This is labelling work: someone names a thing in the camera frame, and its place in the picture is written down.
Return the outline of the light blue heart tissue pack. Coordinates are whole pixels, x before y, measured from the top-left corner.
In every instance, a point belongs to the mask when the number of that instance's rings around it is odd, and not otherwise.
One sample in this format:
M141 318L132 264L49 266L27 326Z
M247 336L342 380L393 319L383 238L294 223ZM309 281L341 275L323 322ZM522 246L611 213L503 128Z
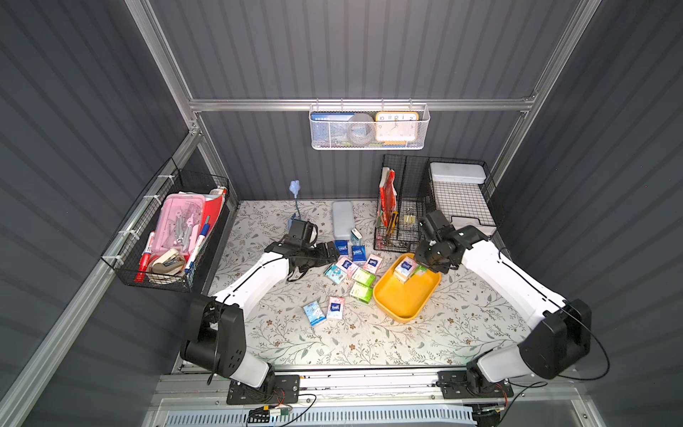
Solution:
M312 327L316 327L327 319L318 301L310 302L303 307L303 311Z

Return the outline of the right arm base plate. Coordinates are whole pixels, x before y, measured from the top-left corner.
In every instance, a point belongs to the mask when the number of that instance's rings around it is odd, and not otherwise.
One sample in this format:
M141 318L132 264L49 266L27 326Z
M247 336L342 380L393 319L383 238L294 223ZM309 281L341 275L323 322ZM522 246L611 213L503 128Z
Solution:
M463 399L511 399L512 386L505 381L491 383L471 371L443 370L438 372L435 385L445 400Z

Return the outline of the green tissue pack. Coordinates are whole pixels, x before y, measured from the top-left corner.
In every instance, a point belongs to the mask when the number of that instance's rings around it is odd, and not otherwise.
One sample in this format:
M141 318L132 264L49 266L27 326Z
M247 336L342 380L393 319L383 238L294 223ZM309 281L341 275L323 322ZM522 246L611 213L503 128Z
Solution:
M375 284L376 276L375 276L375 274L368 272L367 270L359 268L359 269L355 270L355 272L353 273L352 279L355 282L361 284L362 286L367 286L368 288L372 288L373 285Z
M428 270L426 267L420 265L420 266L418 266L417 269L415 270L414 275L415 275L416 277L423 277L428 271L429 271L429 270Z
M364 304L369 304L373 299L373 289L370 288L370 286L355 282L351 287L350 296L356 298Z

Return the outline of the pink Tempo pack front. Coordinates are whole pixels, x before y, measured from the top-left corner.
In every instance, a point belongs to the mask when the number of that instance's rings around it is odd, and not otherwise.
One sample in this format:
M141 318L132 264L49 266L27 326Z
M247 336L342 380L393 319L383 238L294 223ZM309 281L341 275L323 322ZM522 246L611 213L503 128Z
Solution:
M328 300L327 318L329 320L342 320L345 308L343 297L331 296Z

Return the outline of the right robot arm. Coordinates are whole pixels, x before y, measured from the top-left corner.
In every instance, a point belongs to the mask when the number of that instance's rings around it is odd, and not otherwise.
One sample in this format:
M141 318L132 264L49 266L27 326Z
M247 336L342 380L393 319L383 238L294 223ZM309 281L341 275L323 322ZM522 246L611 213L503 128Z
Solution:
M476 273L514 308L530 328L520 343L485 352L466 366L471 390L525 375L551 380L591 351L592 310L569 301L515 265L491 239L468 225L457 229L441 211L419 222L423 235L414 258L432 272L463 266Z

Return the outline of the yellow plastic storage box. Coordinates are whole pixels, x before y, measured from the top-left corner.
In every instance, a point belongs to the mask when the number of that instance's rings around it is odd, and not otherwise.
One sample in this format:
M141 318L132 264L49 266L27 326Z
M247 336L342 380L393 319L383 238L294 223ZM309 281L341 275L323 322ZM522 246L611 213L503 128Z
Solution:
M421 274L416 272L410 279L401 281L394 275L394 270L406 260L414 261L414 254L402 254L375 283L373 290L377 306L402 324L418 317L443 278L441 273L424 269Z

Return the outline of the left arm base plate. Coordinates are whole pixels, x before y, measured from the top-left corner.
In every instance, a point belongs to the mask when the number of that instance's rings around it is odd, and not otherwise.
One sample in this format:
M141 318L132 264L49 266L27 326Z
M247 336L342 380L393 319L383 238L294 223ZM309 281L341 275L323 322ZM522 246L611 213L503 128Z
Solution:
M226 404L229 406L293 404L298 401L300 382L301 378L298 375L274 375L267 378L261 387L254 388L232 380Z

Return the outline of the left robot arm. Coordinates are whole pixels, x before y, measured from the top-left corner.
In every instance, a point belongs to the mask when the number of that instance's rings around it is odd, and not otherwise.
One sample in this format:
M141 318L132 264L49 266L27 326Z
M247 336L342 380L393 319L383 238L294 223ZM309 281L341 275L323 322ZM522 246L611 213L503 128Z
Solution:
M219 293L190 304L180 357L254 389L272 388L272 365L247 350L245 320L277 283L337 262L334 242L318 242L318 226L294 220L288 233L265 247L253 267Z

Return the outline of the blue white cartoon tissue pack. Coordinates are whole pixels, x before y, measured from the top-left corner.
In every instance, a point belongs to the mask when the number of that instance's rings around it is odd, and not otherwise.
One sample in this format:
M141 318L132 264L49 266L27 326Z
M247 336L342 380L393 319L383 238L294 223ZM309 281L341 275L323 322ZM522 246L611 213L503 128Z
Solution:
M418 263L412 256L406 254L396 262L396 265L393 268L393 276L401 283L405 283L411 279L417 268Z

